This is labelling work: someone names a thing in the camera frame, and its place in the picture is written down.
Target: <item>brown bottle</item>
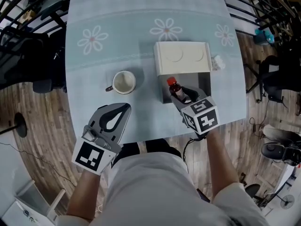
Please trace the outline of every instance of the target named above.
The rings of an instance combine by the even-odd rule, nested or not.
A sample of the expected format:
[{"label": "brown bottle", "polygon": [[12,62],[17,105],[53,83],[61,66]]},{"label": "brown bottle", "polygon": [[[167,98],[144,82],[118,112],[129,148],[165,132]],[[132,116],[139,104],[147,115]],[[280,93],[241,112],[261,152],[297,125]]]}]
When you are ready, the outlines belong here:
[{"label": "brown bottle", "polygon": [[177,81],[175,80],[174,77],[169,77],[167,79],[167,83],[169,85],[169,92],[178,97],[181,101],[185,102],[185,94],[179,84],[177,84]]}]

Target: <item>white shirt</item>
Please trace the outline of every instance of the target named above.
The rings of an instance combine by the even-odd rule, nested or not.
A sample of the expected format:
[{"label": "white shirt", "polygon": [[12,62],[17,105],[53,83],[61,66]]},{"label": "white shirt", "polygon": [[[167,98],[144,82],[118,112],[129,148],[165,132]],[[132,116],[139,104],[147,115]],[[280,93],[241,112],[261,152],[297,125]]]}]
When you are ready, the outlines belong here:
[{"label": "white shirt", "polygon": [[[58,226],[88,226],[60,216]],[[91,226],[268,226],[240,183],[221,190],[212,203],[202,200],[183,160],[155,152],[119,160],[109,175],[103,212]]]}]

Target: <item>person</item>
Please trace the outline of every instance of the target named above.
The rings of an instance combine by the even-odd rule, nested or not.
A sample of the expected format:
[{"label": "person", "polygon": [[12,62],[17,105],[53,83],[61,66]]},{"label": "person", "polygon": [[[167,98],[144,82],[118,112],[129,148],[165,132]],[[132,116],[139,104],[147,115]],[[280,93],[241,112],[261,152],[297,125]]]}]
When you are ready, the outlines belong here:
[{"label": "person", "polygon": [[58,226],[267,226],[239,183],[217,129],[207,134],[213,200],[202,200],[181,159],[163,139],[125,144],[113,162],[103,211],[95,216],[100,176],[84,171]]}]

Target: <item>light blue tablecloth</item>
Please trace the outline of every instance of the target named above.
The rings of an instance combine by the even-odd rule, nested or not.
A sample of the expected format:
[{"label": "light blue tablecloth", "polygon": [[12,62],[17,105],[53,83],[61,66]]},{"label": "light blue tablecloth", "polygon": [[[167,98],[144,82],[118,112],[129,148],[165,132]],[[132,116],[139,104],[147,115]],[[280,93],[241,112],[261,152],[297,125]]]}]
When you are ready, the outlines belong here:
[{"label": "light blue tablecloth", "polygon": [[[191,132],[173,105],[163,105],[154,67],[156,41],[208,42],[226,69],[211,73],[221,123],[246,116],[245,79],[233,22],[223,0],[71,0],[66,77],[74,130],[80,136],[100,106],[128,102],[132,114],[122,143]],[[114,74],[131,70],[129,95],[105,92]]]}]

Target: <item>white mug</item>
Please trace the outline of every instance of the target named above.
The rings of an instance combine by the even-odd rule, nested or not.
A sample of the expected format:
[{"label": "white mug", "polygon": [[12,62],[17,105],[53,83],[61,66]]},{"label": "white mug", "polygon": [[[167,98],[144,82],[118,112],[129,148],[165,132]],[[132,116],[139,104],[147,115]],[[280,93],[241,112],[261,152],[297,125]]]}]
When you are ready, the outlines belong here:
[{"label": "white mug", "polygon": [[127,70],[119,71],[114,75],[112,85],[105,89],[105,91],[115,90],[117,93],[126,95],[131,93],[136,87],[136,77]]}]

